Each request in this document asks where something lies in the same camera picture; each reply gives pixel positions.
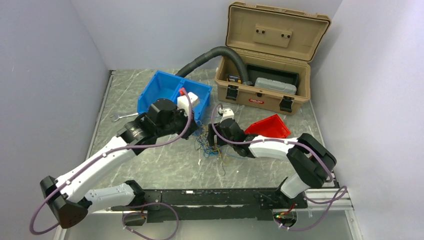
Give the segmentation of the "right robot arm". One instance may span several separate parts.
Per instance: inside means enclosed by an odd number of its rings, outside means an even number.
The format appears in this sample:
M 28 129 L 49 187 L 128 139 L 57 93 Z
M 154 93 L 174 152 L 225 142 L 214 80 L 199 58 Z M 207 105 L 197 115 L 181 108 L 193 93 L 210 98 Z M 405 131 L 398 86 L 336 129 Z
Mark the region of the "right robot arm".
M 297 138 L 272 138 L 245 133 L 234 119 L 211 123 L 212 139 L 229 145 L 242 157 L 287 160 L 295 174 L 287 177 L 275 194 L 276 203 L 289 207 L 295 197 L 308 189 L 319 189 L 333 181 L 336 158 L 312 135 L 303 133 Z

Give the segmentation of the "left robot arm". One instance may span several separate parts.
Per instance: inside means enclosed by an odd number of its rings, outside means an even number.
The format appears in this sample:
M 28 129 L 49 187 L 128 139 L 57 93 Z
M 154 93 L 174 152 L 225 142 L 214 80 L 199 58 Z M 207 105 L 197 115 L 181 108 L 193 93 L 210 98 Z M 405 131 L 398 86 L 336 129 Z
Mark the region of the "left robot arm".
M 188 139 L 199 128 L 194 113 L 199 102 L 192 93 L 178 97 L 176 102 L 159 98 L 82 164 L 57 178 L 45 177 L 40 187 L 58 224 L 68 229 L 88 214 L 109 207 L 139 209 L 145 202 L 145 191 L 135 180 L 101 189 L 93 186 L 145 149 L 158 147 L 158 138 L 176 134 L 178 138 Z

